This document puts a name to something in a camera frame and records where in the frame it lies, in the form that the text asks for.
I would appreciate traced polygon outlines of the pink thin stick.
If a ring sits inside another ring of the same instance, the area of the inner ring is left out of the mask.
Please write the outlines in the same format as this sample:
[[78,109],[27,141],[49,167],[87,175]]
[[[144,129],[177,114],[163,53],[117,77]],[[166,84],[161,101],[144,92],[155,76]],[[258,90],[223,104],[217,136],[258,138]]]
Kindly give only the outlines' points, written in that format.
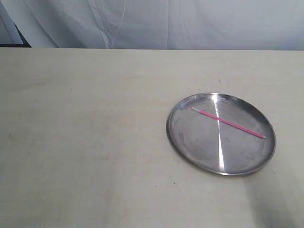
[[234,127],[234,128],[237,128],[237,129],[239,129],[239,130],[241,130],[241,131],[244,131],[244,132],[246,132],[246,133],[248,133],[248,134],[250,134],[250,135],[253,135],[253,136],[255,136],[255,137],[258,137],[258,138],[261,138],[261,139],[265,139],[265,138],[266,138],[264,135],[262,135],[262,134],[260,134],[260,133],[254,132],[254,131],[249,130],[249,129],[245,128],[245,127],[242,127],[242,126],[240,126],[240,125],[237,125],[237,124],[232,123],[232,122],[230,122],[230,121],[227,121],[227,120],[225,120],[225,119],[219,118],[219,117],[217,117],[217,116],[215,116],[215,115],[209,114],[209,113],[207,113],[207,112],[205,112],[205,111],[203,111],[203,110],[199,110],[199,109],[197,109],[197,108],[195,108],[195,107],[192,107],[191,109],[192,109],[193,111],[196,111],[196,112],[200,113],[200,114],[203,114],[203,115],[208,116],[208,117],[210,117],[210,118],[212,118],[212,119],[215,119],[215,120],[217,120],[217,121],[219,121],[219,122],[223,122],[223,123],[225,123],[225,124],[227,124],[227,125],[230,125],[230,126],[232,126],[232,127]]

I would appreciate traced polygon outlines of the round stainless steel plate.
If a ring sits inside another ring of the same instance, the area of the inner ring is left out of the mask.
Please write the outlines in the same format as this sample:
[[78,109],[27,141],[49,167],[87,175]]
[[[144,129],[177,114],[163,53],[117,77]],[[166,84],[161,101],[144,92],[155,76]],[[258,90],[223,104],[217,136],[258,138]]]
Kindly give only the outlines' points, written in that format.
[[[261,139],[193,111],[195,107],[264,135]],[[252,104],[222,93],[199,93],[171,110],[166,131],[173,149],[193,165],[212,173],[237,176],[264,167],[276,149],[275,131]]]

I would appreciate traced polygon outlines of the white backdrop cloth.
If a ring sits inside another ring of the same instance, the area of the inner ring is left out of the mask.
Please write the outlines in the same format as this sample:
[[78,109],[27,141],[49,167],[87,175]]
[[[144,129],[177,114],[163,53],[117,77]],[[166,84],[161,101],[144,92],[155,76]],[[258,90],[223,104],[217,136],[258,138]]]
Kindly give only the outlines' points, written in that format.
[[32,47],[303,50],[301,0],[3,0]]

